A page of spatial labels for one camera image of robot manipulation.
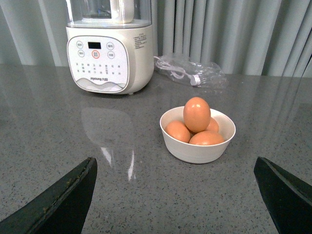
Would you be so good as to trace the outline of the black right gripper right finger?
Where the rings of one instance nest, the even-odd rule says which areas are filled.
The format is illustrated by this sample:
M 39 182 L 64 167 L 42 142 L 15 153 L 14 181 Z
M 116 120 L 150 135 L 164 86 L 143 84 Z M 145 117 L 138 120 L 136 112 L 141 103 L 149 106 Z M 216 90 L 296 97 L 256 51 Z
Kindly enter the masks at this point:
M 280 234 L 312 232 L 312 186 L 264 157 L 254 175 L 267 210 Z

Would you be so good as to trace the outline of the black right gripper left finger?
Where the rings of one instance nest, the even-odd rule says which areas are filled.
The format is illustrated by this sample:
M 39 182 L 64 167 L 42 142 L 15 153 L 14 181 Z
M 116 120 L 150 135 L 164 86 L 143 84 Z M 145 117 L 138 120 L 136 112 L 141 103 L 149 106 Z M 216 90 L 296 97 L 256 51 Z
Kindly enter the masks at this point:
M 2 234 L 79 234 L 96 183 L 97 160 L 89 157 L 56 183 L 5 218 Z

